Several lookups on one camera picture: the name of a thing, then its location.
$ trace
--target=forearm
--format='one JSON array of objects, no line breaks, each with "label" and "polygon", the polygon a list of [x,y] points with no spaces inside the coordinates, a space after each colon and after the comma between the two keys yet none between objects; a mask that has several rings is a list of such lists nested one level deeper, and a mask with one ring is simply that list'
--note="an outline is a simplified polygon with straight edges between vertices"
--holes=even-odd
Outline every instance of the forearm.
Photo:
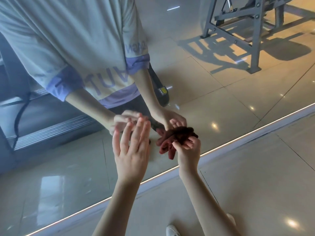
[{"label": "forearm", "polygon": [[134,79],[135,84],[150,112],[160,108],[161,106],[155,95],[149,71],[147,69],[141,69],[132,75],[132,78]]},{"label": "forearm", "polygon": [[198,173],[182,173],[186,187],[205,236],[240,236],[224,211],[211,196]]},{"label": "forearm", "polygon": [[65,100],[109,129],[115,114],[101,105],[88,91],[78,89]]},{"label": "forearm", "polygon": [[92,236],[124,236],[139,184],[124,185],[117,182],[111,201]]}]

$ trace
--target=reflected person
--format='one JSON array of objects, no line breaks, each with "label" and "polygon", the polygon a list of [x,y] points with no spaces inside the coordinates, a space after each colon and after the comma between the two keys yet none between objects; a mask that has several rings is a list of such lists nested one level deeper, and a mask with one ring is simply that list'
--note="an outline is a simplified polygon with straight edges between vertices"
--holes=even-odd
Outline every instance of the reflected person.
[{"label": "reflected person", "polygon": [[[124,236],[127,223],[140,183],[149,162],[150,122],[139,118],[132,133],[133,123],[124,129],[121,140],[118,130],[114,131],[112,145],[118,180],[110,202],[101,217],[93,236]],[[181,178],[194,207],[205,236],[240,236],[198,174],[200,140],[190,137],[183,145],[174,142],[178,152],[179,177]],[[180,236],[173,225],[166,228],[167,236]]]},{"label": "reflected person", "polygon": [[135,0],[0,0],[0,31],[31,77],[111,134],[143,115],[187,125],[156,98]]}]

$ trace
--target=gym equipment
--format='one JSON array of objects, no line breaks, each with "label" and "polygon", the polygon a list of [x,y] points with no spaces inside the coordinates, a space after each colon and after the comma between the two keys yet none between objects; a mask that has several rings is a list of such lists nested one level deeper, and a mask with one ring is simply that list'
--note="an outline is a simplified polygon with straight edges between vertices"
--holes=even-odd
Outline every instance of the gym equipment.
[{"label": "gym equipment", "polygon": [[[0,33],[0,173],[29,157],[102,130],[96,120],[49,94],[32,79]],[[169,94],[149,67],[161,106]]]},{"label": "gym equipment", "polygon": [[[211,23],[217,0],[211,0],[209,12],[207,15],[206,25],[203,31],[202,39],[211,36],[211,34],[218,33],[231,43],[234,43],[238,47],[247,51],[251,55],[250,68],[247,70],[250,74],[260,71],[259,65],[259,53],[260,44],[262,40],[262,26],[263,24],[271,26],[270,31],[264,31],[263,35],[270,34],[283,25],[284,21],[284,6],[286,3],[292,0],[249,0],[247,4],[240,8],[233,8],[231,0],[225,0],[221,9],[220,15],[214,17],[215,24]],[[223,9],[228,3],[229,12],[225,12]],[[275,9],[275,25],[264,21],[265,12]],[[241,21],[243,19],[250,18],[253,20],[253,36],[248,39],[240,39],[229,31],[223,29],[228,25]]]}]

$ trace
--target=glossy floor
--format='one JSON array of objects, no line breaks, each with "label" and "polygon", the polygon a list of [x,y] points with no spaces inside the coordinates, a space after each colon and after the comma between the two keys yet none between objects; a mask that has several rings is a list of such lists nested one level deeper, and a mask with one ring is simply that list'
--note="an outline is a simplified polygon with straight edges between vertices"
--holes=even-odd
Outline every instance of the glossy floor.
[{"label": "glossy floor", "polygon": [[[315,235],[314,142],[315,115],[211,160],[200,175],[242,235]],[[57,235],[91,235],[100,216]],[[203,235],[179,178],[137,197],[127,235],[165,235],[170,223],[182,236]]]},{"label": "glossy floor", "polygon": [[[218,35],[199,38],[210,0],[136,1],[152,66],[169,90],[168,108],[195,128],[203,152],[315,102],[315,0],[287,6],[285,23],[294,25],[263,39],[262,71],[252,75],[243,50]],[[241,7],[247,0],[235,1]],[[265,18],[273,17],[271,11]],[[246,37],[249,26],[233,31]],[[177,165],[158,154],[157,138],[152,132],[146,179]],[[116,179],[107,131],[30,159],[0,177],[0,234],[31,233],[99,202],[112,194]]]}]

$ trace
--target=reflected hand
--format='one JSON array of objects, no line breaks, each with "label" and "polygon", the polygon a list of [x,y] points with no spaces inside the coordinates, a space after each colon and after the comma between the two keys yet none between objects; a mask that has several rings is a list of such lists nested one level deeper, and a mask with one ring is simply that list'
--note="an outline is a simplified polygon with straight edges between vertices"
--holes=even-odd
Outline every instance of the reflected hand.
[{"label": "reflected hand", "polygon": [[166,131],[175,127],[187,126],[187,121],[183,116],[162,107],[152,111],[151,115],[156,121],[164,125]]},{"label": "reflected hand", "polygon": [[112,144],[118,173],[117,182],[122,184],[141,183],[149,162],[150,128],[150,121],[142,117],[138,119],[135,127],[133,122],[128,122],[120,142],[120,131],[115,129]]},{"label": "reflected hand", "polygon": [[179,142],[173,142],[173,146],[178,152],[179,174],[197,173],[200,159],[200,140],[196,137],[189,137],[183,145]]},{"label": "reflected hand", "polygon": [[113,135],[115,129],[117,129],[119,132],[122,132],[128,122],[132,122],[135,126],[140,117],[144,118],[144,120],[148,119],[148,117],[143,116],[142,113],[131,110],[126,110],[121,115],[115,115],[108,129],[109,133]]}]

